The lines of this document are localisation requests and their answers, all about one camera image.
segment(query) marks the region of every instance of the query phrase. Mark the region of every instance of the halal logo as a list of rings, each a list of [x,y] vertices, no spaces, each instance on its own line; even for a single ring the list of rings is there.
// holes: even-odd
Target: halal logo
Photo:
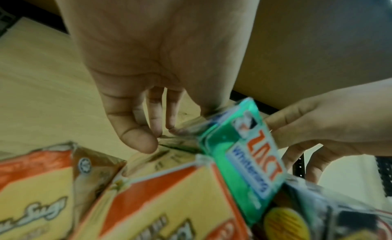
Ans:
[[[79,171],[88,174],[91,171],[91,161],[88,158],[81,158],[78,163]]]

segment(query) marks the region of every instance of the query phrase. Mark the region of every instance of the yellow circle label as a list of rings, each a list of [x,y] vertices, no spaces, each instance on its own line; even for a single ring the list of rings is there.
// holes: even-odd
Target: yellow circle label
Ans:
[[[306,222],[291,208],[271,209],[264,218],[264,231],[269,240],[310,240]]]

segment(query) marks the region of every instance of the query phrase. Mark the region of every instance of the hand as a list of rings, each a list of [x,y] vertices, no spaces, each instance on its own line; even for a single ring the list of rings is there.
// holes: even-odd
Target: hand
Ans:
[[[322,172],[343,156],[392,156],[392,79],[335,90],[304,99],[265,119],[290,168],[317,144],[305,178],[318,182]]]
[[[259,0],[56,0],[120,139],[151,153],[186,90],[208,113],[226,104]],[[147,98],[148,126],[142,103]]]

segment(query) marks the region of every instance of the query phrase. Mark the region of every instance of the table surface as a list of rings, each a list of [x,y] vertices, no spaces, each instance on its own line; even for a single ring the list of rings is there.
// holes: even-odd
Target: table surface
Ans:
[[[68,140],[123,159],[135,153],[117,138],[65,33],[26,18],[9,29],[0,38],[0,98],[0,158]],[[178,122],[198,115],[185,95]],[[305,153],[305,162],[314,150]],[[390,206],[374,157],[334,162],[320,185],[380,209]]]

